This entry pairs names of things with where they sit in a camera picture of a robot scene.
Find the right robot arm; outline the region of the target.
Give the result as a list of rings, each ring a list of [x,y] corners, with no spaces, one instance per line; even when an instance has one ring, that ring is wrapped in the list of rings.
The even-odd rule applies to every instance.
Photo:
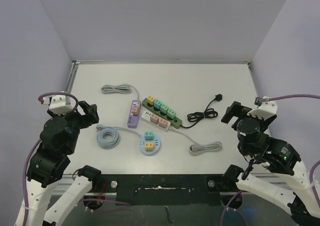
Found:
[[[223,175],[223,186],[230,191],[238,188],[273,203],[299,226],[320,224],[320,183],[315,178],[316,166],[308,170],[294,147],[265,133],[277,117],[276,102],[266,98],[251,109],[233,102],[226,109],[221,122],[229,123],[237,132],[237,149],[248,162],[242,169],[230,165]],[[260,165],[282,179],[289,189],[278,187],[251,175],[254,165]]]

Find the light green charger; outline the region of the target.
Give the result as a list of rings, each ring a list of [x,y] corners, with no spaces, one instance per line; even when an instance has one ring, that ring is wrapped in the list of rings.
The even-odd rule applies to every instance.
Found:
[[[168,110],[167,110],[167,117],[169,118],[169,119],[174,119],[175,117],[176,117],[176,112],[173,110],[173,109],[171,109],[171,108],[169,108]]]

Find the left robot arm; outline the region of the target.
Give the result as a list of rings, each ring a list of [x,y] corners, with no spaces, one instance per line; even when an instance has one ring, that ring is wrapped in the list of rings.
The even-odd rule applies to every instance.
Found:
[[[70,164],[69,155],[75,151],[81,129],[99,122],[97,106],[80,101],[84,111],[57,114],[48,111],[49,119],[34,147],[35,154],[28,156],[22,182],[23,201],[15,225],[60,226],[69,213],[89,192],[102,185],[101,171],[85,165],[77,172],[71,186],[50,207],[50,199]]]

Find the teal charger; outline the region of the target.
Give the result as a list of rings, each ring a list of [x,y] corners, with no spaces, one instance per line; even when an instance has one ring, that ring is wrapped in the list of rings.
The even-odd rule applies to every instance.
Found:
[[[153,103],[153,106],[155,109],[160,110],[161,106],[162,106],[162,102],[160,100],[156,99]]]
[[[144,133],[144,139],[145,140],[153,140],[154,139],[154,133],[152,131],[146,131]]]

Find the yellow USB charger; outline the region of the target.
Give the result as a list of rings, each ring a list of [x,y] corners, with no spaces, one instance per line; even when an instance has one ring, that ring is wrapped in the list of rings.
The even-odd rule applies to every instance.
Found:
[[[154,101],[155,101],[155,98],[153,96],[149,95],[147,97],[147,104],[153,106],[154,105]]]

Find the pink charger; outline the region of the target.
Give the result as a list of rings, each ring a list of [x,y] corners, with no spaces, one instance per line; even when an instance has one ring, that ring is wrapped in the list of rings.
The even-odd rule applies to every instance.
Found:
[[[166,128],[168,126],[168,121],[163,118],[159,118],[158,125],[163,128]]]
[[[159,116],[158,115],[155,115],[155,114],[151,114],[150,116],[150,121],[154,124],[158,124],[159,123]]]
[[[133,105],[131,111],[134,116],[138,116],[140,113],[140,107],[138,105]]]

